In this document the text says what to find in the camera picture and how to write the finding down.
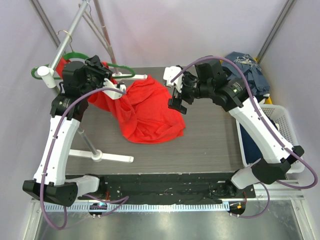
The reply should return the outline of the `yellow plastic tray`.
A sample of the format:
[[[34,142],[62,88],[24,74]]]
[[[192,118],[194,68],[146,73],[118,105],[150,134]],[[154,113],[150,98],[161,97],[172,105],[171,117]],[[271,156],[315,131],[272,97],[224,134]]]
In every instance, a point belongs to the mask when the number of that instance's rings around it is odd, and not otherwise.
[[[272,99],[270,97],[269,94],[265,94],[263,95],[263,101],[262,101],[263,104],[267,104],[267,105],[272,105],[273,102],[272,102]]]

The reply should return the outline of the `green clothes hanger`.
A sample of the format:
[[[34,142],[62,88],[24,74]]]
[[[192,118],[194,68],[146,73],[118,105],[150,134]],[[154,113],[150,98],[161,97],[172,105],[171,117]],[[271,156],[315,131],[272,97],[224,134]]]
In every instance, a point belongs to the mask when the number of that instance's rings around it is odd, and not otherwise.
[[[58,76],[54,76],[53,79],[54,80],[61,80],[61,76],[62,76],[62,70],[65,66],[65,64],[67,63],[70,63],[72,59],[81,59],[81,60],[86,60],[88,59],[89,57],[87,55],[85,55],[84,53],[81,53],[81,52],[76,52],[76,51],[73,51],[72,52],[69,52],[69,53],[65,53],[61,60],[59,61],[56,69],[55,69],[55,72],[58,74]],[[106,61],[103,61],[102,62],[103,64],[105,64],[106,67],[113,67],[114,69],[115,68],[119,68],[119,69],[125,69],[127,71],[130,72],[130,74],[120,74],[118,73],[118,75],[113,75],[113,79],[129,79],[129,78],[133,78],[136,76],[136,72],[128,67],[128,66],[125,66],[125,65],[117,65],[117,64],[114,64],[114,63],[107,63]],[[30,74],[31,76],[36,79],[36,80],[41,80],[42,78],[37,74],[37,71],[38,71],[38,68],[39,66],[37,67],[34,67]]]

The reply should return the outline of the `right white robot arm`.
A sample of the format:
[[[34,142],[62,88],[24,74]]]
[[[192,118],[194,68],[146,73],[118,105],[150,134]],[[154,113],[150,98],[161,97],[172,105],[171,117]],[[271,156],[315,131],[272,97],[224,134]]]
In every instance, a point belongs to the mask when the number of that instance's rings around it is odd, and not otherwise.
[[[250,99],[241,78],[228,79],[227,71],[217,59],[195,65],[196,75],[182,71],[180,66],[166,67],[163,80],[174,87],[168,107],[182,114],[195,99],[211,99],[229,113],[248,133],[261,152],[255,162],[236,171],[226,184],[226,193],[233,198],[258,182],[272,184],[288,173],[297,157],[304,154],[301,146],[294,146],[277,130],[263,112],[256,98]]]

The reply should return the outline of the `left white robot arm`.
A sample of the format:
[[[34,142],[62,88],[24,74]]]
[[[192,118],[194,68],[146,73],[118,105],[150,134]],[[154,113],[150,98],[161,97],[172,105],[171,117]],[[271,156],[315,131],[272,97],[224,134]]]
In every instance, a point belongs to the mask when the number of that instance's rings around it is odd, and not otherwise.
[[[89,193],[100,200],[107,192],[94,175],[66,180],[66,165],[74,136],[88,108],[89,92],[101,89],[112,71],[97,55],[71,61],[61,73],[62,90],[51,103],[50,131],[40,165],[22,190],[37,200],[70,207],[77,197]]]

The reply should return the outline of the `red tank top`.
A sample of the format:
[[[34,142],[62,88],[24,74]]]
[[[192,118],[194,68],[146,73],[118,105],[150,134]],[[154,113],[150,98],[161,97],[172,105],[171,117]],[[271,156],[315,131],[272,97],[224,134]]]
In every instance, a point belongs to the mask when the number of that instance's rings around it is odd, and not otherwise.
[[[122,135],[137,144],[160,144],[183,136],[185,121],[169,109],[169,91],[151,75],[135,80],[121,98],[112,100],[102,91],[92,94],[88,104],[110,112]]]

